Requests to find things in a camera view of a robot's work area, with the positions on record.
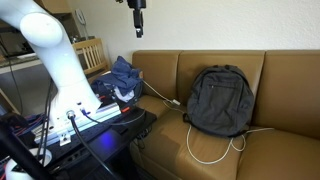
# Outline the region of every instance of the backpack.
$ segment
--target backpack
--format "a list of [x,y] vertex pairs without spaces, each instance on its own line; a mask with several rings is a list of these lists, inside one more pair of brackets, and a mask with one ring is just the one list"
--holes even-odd
[[236,137],[246,132],[253,106],[244,73],[236,66],[216,65],[196,77],[183,119],[205,133]]

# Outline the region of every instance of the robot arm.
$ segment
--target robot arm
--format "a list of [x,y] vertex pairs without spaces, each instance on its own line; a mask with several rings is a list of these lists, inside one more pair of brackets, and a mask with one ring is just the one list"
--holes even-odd
[[[122,3],[123,0],[116,0],[118,3]],[[136,35],[141,38],[143,35],[143,15],[142,8],[146,8],[146,0],[127,0],[129,8],[133,9],[133,22],[136,28]]]
[[19,29],[38,55],[58,93],[51,102],[50,126],[64,126],[66,113],[95,113],[100,101],[92,92],[78,57],[61,25],[33,0],[0,0],[0,19]]

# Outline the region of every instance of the brown couch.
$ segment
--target brown couch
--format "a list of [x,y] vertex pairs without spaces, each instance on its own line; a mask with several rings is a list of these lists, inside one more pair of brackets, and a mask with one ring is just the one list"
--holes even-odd
[[[205,165],[190,155],[189,124],[182,113],[167,108],[145,86],[139,106],[157,115],[145,148],[131,145],[134,161],[157,179],[320,179],[320,51],[142,50],[132,64],[161,95],[181,102],[186,111],[190,87],[205,67],[233,64],[246,74],[256,103],[251,128],[275,128],[248,133],[244,151],[230,149],[218,163]],[[226,151],[229,139],[191,129],[189,144],[202,161],[214,161]],[[244,144],[241,137],[236,147]]]

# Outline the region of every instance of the table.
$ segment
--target table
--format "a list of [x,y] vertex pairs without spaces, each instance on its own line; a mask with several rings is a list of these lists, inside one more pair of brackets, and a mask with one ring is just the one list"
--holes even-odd
[[[128,145],[156,120],[156,116],[143,109],[135,108],[130,113],[124,114],[124,117],[114,120],[114,122],[127,122],[137,117],[140,118],[125,125],[96,125],[81,132],[94,152],[107,165],[110,165],[111,169],[116,169],[116,173],[121,173],[124,179],[139,179]],[[59,143],[55,143],[48,149],[53,154],[53,163],[47,167],[51,174],[69,176],[71,179],[92,179],[92,175],[105,173],[102,176],[107,179],[106,171],[100,169],[101,165],[81,145],[76,135],[71,137],[70,144],[60,147]]]

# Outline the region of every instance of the white wall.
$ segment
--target white wall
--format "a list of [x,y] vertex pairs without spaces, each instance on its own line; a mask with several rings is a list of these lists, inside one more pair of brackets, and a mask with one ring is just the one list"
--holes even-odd
[[126,0],[68,1],[113,62],[139,49],[320,48],[319,0],[147,0],[142,39]]

